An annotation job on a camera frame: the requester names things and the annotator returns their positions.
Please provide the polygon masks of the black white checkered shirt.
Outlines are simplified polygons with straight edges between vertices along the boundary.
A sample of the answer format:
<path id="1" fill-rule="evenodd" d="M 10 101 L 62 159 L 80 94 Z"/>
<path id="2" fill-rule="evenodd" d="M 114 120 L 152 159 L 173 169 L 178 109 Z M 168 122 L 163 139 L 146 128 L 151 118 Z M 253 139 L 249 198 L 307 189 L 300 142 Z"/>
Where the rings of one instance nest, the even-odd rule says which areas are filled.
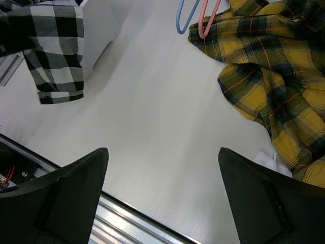
<path id="1" fill-rule="evenodd" d="M 83 98 L 83 10 L 77 1 L 1 1 L 1 56 L 22 53 L 41 104 Z"/>

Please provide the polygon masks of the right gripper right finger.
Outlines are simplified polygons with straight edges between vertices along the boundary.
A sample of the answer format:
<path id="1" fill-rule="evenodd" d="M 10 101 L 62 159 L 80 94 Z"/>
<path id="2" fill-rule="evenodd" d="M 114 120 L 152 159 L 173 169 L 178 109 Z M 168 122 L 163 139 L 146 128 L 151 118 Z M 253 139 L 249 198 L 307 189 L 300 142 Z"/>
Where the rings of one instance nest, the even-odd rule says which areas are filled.
<path id="1" fill-rule="evenodd" d="M 324 188 L 224 147 L 218 162 L 240 243 L 324 243 Z"/>

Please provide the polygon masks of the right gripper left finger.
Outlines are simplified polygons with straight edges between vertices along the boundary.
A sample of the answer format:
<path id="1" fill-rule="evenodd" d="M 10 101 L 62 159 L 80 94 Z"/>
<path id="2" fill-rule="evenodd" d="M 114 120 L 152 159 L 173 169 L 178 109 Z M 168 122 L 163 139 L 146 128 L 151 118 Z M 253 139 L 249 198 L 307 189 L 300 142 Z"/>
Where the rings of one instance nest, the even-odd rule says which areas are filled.
<path id="1" fill-rule="evenodd" d="M 88 243 L 108 160 L 98 148 L 1 191 L 1 243 Z"/>

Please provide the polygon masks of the pink wire hanger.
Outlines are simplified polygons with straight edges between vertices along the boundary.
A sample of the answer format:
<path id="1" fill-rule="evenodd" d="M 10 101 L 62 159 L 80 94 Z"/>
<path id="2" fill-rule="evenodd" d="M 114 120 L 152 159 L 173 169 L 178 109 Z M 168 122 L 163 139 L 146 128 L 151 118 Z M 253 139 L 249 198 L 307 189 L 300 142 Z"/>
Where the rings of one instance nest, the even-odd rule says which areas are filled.
<path id="1" fill-rule="evenodd" d="M 205 12 L 206 12 L 206 8 L 207 8 L 207 5 L 208 5 L 208 0 L 204 0 L 203 1 L 203 5 L 202 5 L 202 8 L 201 8 L 201 12 L 200 12 L 200 17 L 199 17 L 199 23 L 198 23 L 198 27 L 199 27 L 199 36 L 204 39 L 207 37 L 209 31 L 210 31 L 210 28 L 212 26 L 212 23 L 213 23 L 213 19 L 217 13 L 217 10 L 220 6 L 220 3 L 221 3 L 221 0 L 217 0 L 216 1 L 216 4 L 214 6 L 214 9 L 213 9 L 213 12 L 207 22 L 207 25 L 204 27 L 204 18 L 205 18 Z"/>

